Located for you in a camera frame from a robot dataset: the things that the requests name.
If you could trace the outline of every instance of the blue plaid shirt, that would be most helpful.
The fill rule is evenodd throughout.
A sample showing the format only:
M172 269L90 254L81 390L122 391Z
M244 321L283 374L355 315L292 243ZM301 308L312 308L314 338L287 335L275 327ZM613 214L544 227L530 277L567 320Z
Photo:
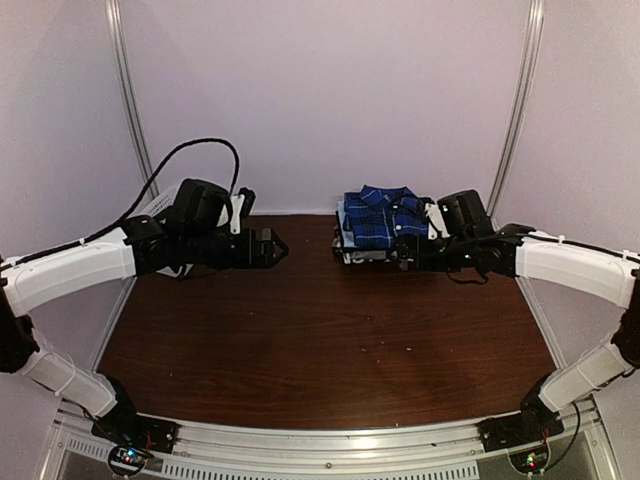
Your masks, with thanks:
M400 235L427 237L424 204L428 197L418 198L407 187L375 188L365 185L360 193L344 194L344 230L353 231L358 248L388 249Z

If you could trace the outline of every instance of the folded clothing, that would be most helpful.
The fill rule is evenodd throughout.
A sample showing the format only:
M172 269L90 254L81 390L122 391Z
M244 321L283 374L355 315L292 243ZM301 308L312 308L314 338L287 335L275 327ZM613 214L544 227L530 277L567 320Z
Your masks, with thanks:
M429 197L418 197L407 187L375 188L365 185L360 192L344 194L344 232L353 233L357 248L392 248L400 235L428 238L429 223L425 205Z

